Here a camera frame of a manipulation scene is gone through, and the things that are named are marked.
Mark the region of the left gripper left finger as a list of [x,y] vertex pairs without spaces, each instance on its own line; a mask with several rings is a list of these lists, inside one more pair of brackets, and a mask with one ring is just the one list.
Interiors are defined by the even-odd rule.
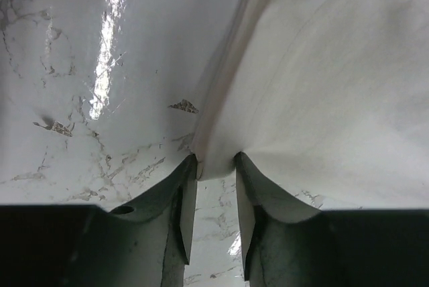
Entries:
[[181,286],[196,156],[127,203],[2,205],[2,286]]

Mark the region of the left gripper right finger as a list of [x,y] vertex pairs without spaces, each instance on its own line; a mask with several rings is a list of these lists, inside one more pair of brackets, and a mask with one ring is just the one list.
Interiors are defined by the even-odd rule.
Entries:
[[428,211],[307,205],[234,158],[244,279],[251,286],[427,286]]

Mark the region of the white Coca-Cola t-shirt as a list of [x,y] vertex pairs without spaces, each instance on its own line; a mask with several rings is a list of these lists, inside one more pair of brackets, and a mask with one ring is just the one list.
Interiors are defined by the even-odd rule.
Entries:
[[428,0],[242,0],[192,144],[318,207],[428,206]]

